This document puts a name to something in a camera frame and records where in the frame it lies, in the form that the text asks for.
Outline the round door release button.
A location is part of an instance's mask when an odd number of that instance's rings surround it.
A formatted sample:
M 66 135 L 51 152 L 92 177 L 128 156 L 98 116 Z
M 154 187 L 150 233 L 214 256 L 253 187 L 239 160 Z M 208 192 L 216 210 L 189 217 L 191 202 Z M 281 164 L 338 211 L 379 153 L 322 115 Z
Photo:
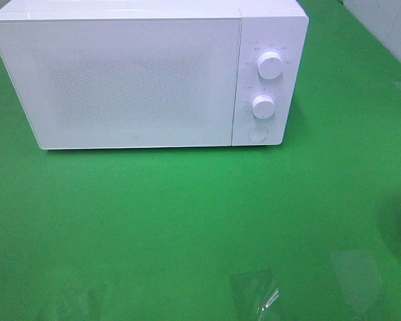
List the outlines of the round door release button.
M 265 126 L 255 126 L 248 131 L 248 137 L 254 142 L 263 142 L 267 136 L 268 129 Z

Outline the white microwave door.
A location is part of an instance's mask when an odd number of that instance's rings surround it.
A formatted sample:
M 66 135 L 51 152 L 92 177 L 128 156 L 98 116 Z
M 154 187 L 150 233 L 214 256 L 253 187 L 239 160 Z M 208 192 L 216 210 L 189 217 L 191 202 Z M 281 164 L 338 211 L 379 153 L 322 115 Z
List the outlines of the white microwave door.
M 228 146 L 240 19 L 0 21 L 40 148 Z

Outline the upper white microwave knob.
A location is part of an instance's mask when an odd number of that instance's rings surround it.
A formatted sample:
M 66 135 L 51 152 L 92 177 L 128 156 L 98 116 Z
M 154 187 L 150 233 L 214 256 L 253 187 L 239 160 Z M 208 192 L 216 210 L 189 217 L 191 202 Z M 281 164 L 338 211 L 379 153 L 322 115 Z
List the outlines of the upper white microwave knob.
M 256 64 L 261 78 L 273 80 L 282 74 L 284 58 L 275 49 L 268 49 L 259 55 Z

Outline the green table mat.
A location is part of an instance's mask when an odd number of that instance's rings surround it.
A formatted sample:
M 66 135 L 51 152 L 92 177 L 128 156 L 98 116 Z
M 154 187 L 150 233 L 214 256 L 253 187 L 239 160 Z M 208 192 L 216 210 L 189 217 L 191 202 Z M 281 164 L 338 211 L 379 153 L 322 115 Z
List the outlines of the green table mat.
M 279 146 L 44 151 L 0 58 L 0 320 L 401 320 L 401 64 L 301 6 Z

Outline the white microwave oven body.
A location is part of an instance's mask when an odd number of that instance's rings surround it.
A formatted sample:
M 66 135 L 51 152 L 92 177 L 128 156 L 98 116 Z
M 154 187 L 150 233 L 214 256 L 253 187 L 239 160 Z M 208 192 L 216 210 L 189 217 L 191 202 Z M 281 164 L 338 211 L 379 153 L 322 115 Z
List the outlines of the white microwave oven body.
M 232 141 L 228 146 L 278 145 L 282 142 L 293 97 L 309 18 L 296 1 L 10 1 L 0 9 L 0 21 L 240 19 L 237 83 Z M 257 58 L 275 49 L 284 58 L 282 74 L 261 78 Z M 255 118 L 252 100 L 275 99 L 268 119 Z M 254 142 L 248 131 L 265 126 L 268 136 Z

